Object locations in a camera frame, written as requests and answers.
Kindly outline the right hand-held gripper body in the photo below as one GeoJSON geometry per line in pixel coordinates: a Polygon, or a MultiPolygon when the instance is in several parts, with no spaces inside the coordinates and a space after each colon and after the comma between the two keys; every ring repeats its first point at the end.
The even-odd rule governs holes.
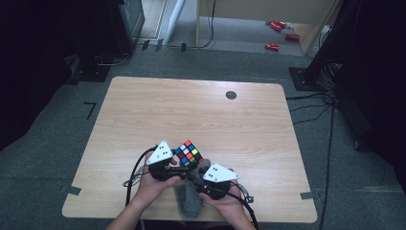
{"type": "Polygon", "coordinates": [[[239,179],[239,174],[217,163],[203,167],[197,171],[197,176],[192,181],[199,193],[219,200],[226,196],[231,188],[231,182],[239,179]]]}

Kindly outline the multicoloured puzzle cube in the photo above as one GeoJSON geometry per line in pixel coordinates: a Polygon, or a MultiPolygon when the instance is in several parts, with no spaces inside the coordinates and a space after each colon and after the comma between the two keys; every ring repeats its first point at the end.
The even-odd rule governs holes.
{"type": "Polygon", "coordinates": [[[196,148],[191,140],[187,140],[185,143],[179,146],[178,149],[180,149],[178,159],[180,160],[180,164],[182,166],[188,167],[191,164],[199,164],[204,160],[200,151],[196,148]]]}

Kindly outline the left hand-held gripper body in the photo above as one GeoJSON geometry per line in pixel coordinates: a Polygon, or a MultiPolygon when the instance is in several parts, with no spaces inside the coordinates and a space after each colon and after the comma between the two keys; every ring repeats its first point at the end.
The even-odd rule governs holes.
{"type": "Polygon", "coordinates": [[[169,178],[177,176],[174,174],[176,168],[171,161],[173,160],[173,153],[168,143],[163,140],[153,151],[147,160],[148,172],[151,176],[159,181],[166,181],[169,178]]]}

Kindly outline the black stand base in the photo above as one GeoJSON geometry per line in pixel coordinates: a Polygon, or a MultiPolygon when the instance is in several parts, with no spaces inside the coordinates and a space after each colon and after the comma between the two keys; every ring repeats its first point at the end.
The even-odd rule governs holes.
{"type": "Polygon", "coordinates": [[[307,68],[289,67],[289,74],[297,91],[323,91],[317,77],[307,68]]]}

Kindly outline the black floor plate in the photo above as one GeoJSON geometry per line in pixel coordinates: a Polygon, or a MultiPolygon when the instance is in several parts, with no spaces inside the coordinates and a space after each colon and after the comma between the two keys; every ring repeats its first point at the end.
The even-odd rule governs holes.
{"type": "Polygon", "coordinates": [[[109,70],[108,65],[97,63],[93,57],[76,57],[70,81],[105,82],[109,70]]]}

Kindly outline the dark curtain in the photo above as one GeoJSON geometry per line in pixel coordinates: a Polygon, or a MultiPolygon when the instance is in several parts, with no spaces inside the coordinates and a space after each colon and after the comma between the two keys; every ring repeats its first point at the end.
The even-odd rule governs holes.
{"type": "Polygon", "coordinates": [[[67,57],[94,66],[126,52],[118,11],[118,0],[0,0],[0,151],[70,78],[67,57]]]}
{"type": "Polygon", "coordinates": [[[343,0],[306,76],[315,80],[334,64],[354,134],[394,167],[406,192],[406,0],[343,0]]]}

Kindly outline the dark cabinet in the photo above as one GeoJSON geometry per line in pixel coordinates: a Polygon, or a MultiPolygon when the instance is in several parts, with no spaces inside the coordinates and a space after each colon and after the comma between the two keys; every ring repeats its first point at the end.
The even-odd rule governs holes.
{"type": "Polygon", "coordinates": [[[107,0],[119,54],[131,55],[145,23],[142,0],[107,0]]]}

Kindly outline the person's left hand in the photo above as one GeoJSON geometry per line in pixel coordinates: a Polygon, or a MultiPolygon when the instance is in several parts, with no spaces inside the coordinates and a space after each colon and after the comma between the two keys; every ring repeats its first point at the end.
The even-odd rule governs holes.
{"type": "Polygon", "coordinates": [[[137,210],[145,210],[165,189],[173,187],[180,181],[181,178],[179,176],[173,176],[166,181],[156,180],[148,172],[148,165],[144,165],[138,190],[128,206],[135,207],[137,210]]]}

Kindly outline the grey fuzzy sock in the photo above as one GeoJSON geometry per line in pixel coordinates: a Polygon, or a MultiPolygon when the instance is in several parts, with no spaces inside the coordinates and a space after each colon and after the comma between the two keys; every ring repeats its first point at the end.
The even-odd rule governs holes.
{"type": "MultiPolygon", "coordinates": [[[[192,169],[192,173],[197,175],[199,169],[209,166],[211,166],[211,161],[209,159],[204,159],[192,169]]],[[[194,185],[188,178],[186,178],[186,180],[180,185],[176,185],[173,190],[180,215],[187,220],[197,219],[200,214],[203,200],[199,196],[199,192],[195,189],[194,185]]]]}

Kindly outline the person's right hand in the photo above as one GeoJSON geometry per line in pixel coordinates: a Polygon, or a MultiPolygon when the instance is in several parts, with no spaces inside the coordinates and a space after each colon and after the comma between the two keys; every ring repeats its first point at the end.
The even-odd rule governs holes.
{"type": "Polygon", "coordinates": [[[229,193],[229,195],[219,200],[214,200],[203,193],[200,193],[199,196],[205,203],[215,208],[223,219],[229,223],[246,219],[242,204],[237,200],[240,197],[240,190],[236,186],[232,186],[229,193]]]}

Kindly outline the white panel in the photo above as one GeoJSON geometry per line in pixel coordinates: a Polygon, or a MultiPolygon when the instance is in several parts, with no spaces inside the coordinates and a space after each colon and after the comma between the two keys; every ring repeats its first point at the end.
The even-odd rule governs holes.
{"type": "Polygon", "coordinates": [[[174,32],[174,29],[176,27],[176,24],[178,22],[178,19],[182,13],[182,10],[185,6],[186,0],[177,0],[176,4],[173,8],[173,11],[170,14],[170,18],[169,18],[169,25],[168,25],[168,29],[167,29],[167,36],[164,38],[164,42],[166,44],[169,43],[171,36],[174,32]]]}

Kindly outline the black angled floor tape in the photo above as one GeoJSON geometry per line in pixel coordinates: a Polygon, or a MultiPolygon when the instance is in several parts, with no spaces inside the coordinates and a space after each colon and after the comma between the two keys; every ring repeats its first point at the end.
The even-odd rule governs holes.
{"type": "Polygon", "coordinates": [[[84,104],[91,106],[91,108],[90,108],[90,110],[89,110],[89,112],[88,112],[88,114],[86,116],[86,120],[89,120],[91,118],[93,112],[94,112],[94,109],[95,109],[97,103],[95,103],[95,102],[84,102],[84,104]]]}

